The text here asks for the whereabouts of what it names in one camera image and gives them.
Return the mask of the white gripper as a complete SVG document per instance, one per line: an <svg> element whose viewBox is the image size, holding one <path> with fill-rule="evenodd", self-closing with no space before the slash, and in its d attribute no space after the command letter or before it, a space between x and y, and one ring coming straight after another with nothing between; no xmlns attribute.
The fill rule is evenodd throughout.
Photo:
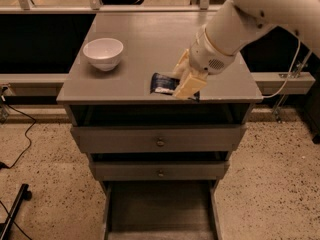
<svg viewBox="0 0 320 240"><path fill-rule="evenodd" d="M181 79L190 66L198 71L209 74L220 74L235 60L234 55L224 55L209 41L205 26L202 26L191 41L189 50L186 49L173 69L173 75ZM173 96L178 99L188 99L207 85L208 74L188 73L177 86Z"/></svg>

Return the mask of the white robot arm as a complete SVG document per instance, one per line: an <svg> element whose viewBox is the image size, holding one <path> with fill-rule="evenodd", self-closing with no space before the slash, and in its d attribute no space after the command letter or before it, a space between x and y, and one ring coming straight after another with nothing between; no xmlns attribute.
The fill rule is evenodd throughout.
<svg viewBox="0 0 320 240"><path fill-rule="evenodd" d="M227 0L201 26L173 74L173 96L188 99L203 89L207 76L223 72L246 45L281 27L320 56L320 0Z"/></svg>

